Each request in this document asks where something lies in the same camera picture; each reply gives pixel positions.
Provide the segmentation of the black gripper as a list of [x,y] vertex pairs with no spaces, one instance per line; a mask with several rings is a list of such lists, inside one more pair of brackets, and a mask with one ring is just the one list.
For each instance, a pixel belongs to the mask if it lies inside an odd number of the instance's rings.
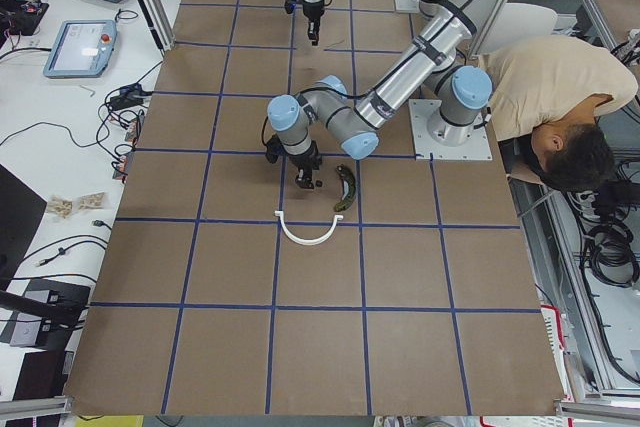
[[302,9],[308,21],[307,37],[312,46],[317,46],[319,44],[321,17],[324,14],[324,1],[303,2]]
[[295,177],[295,184],[304,190],[313,190],[315,181],[320,180],[322,156],[317,144],[312,142],[309,148],[297,155],[289,155],[293,165],[299,170]]

